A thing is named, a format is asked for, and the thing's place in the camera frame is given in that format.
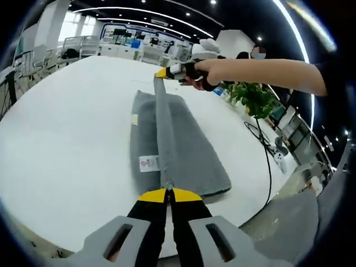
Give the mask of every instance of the desk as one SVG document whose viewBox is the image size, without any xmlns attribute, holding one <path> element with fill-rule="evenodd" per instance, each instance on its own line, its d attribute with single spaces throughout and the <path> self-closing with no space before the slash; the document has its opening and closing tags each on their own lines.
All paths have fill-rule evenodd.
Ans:
<svg viewBox="0 0 356 267">
<path fill-rule="evenodd" d="M 42 238 L 70 251 L 137 200 L 130 170 L 131 110 L 137 90 L 154 93 L 159 66 L 92 56 L 48 76 L 26 92 L 0 123 L 0 195 L 8 211 Z M 182 96 L 215 148 L 233 188 L 207 199 L 213 215 L 236 226 L 264 205 L 269 174 L 261 143 L 214 93 L 166 81 Z M 261 121 L 273 140 L 276 134 Z M 270 156 L 272 196 L 283 174 Z M 176 253 L 168 214 L 161 256 Z"/>
</svg>

